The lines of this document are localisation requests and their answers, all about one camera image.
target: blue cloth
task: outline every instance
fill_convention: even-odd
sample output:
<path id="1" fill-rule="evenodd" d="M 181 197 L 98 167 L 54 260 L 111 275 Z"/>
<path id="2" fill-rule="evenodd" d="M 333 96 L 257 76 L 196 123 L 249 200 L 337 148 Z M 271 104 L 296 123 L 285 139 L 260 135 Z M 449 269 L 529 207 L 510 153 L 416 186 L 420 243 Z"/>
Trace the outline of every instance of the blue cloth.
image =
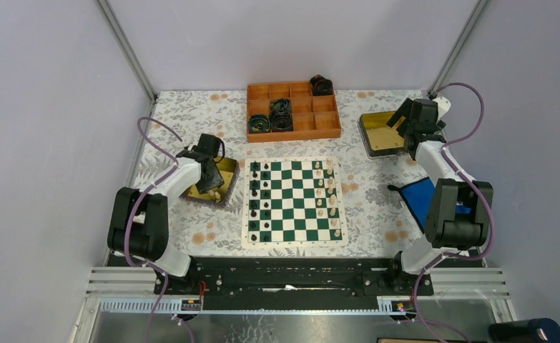
<path id="1" fill-rule="evenodd" d="M 425 179 L 407 184 L 404 187 L 398 188 L 395 186 L 388 187 L 391 191 L 397 191 L 402 196 L 402 199 L 410 209 L 414 219 L 416 220 L 421 232 L 425 232 L 425 222 L 427 220 L 427 212 L 431 206 L 433 193 L 436 188 L 433 182 L 426 177 Z M 469 213 L 471 209 L 468 207 L 458 205 L 456 206 L 456 213 Z"/>

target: wooden organizer tray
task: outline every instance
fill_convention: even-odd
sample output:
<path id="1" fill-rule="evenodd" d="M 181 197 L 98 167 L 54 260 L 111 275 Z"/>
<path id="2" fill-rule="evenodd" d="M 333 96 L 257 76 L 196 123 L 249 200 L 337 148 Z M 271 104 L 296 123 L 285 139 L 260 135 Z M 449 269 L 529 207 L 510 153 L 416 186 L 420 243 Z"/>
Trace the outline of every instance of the wooden organizer tray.
<path id="1" fill-rule="evenodd" d="M 280 98 L 290 99 L 294 131 L 251 134 L 248 131 L 250 116 L 253 114 L 269 116 L 269 103 Z M 338 137 L 340 137 L 340 120 L 334 93 L 327 96 L 313 96 L 309 81 L 248 85 L 246 138 L 250 143 Z"/>

